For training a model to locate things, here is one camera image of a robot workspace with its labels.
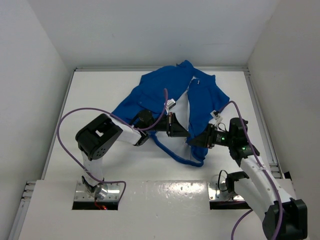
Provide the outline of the blue zip-up jacket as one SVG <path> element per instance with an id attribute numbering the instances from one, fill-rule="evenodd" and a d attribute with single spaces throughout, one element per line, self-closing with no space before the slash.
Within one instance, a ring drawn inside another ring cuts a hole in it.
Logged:
<path id="1" fill-rule="evenodd" d="M 164 90 L 169 99 L 177 101 L 184 93 L 189 104 L 188 141 L 201 134 L 213 119 L 212 112 L 219 111 L 230 98 L 217 86 L 215 75 L 206 74 L 185 60 L 175 66 L 163 66 L 144 74 L 139 85 L 112 111 L 112 114 L 135 124 L 134 117 L 149 110 L 153 117 L 160 116 L 164 108 Z"/>

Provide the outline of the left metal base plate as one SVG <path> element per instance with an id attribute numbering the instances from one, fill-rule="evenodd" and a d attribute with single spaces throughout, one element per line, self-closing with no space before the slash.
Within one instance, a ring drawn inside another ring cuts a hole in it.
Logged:
<path id="1" fill-rule="evenodd" d="M 75 188 L 75 202 L 117 202 L 120 198 L 120 185 L 118 183 L 98 185 L 94 192 L 90 192 L 86 185 L 78 182 Z"/>

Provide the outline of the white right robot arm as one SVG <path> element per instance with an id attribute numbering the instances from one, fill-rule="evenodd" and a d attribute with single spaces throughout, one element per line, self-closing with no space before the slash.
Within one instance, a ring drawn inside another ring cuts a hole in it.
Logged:
<path id="1" fill-rule="evenodd" d="M 228 131 L 213 124 L 189 141 L 197 147 L 228 147 L 241 171 L 227 174 L 226 190 L 241 196 L 259 217 L 268 240 L 304 240 L 308 236 L 308 210 L 301 199 L 291 196 L 263 164 L 257 148 L 248 140 L 248 121 L 234 117 Z"/>

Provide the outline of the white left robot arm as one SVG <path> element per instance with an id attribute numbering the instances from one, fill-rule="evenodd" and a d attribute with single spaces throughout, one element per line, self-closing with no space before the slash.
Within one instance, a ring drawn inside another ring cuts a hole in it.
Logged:
<path id="1" fill-rule="evenodd" d="M 100 114 L 75 136 L 81 151 L 85 174 L 82 183 L 91 194 L 96 194 L 103 181 L 103 156 L 116 142 L 133 146 L 143 145 L 151 132 L 165 132 L 168 137 L 187 138 L 189 132 L 179 123 L 174 112 L 154 118 L 150 110 L 141 110 L 128 126 L 106 114 Z"/>

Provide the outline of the metal base plate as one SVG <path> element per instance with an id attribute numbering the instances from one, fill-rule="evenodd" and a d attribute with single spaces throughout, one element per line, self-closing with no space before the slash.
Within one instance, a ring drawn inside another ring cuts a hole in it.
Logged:
<path id="1" fill-rule="evenodd" d="M 217 181 L 207 182 L 209 200 L 212 202 L 239 202 L 245 200 L 240 195 L 229 193 L 227 190 L 224 191 L 225 187 L 226 185 L 224 180 L 219 182 L 219 188 Z"/>
<path id="2" fill-rule="evenodd" d="M 75 188 L 75 202 L 117 202 L 120 198 L 120 185 L 118 183 L 98 185 L 94 192 L 90 192 L 86 185 L 78 182 Z"/>

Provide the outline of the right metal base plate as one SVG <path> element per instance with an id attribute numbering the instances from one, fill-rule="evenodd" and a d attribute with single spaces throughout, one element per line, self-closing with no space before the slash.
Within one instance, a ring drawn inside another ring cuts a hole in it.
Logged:
<path id="1" fill-rule="evenodd" d="M 219 182 L 219 188 L 217 181 L 207 182 L 209 200 L 212 202 L 239 202 L 245 200 L 240 195 L 229 193 L 227 190 L 224 191 L 225 187 L 226 185 L 224 180 Z"/>

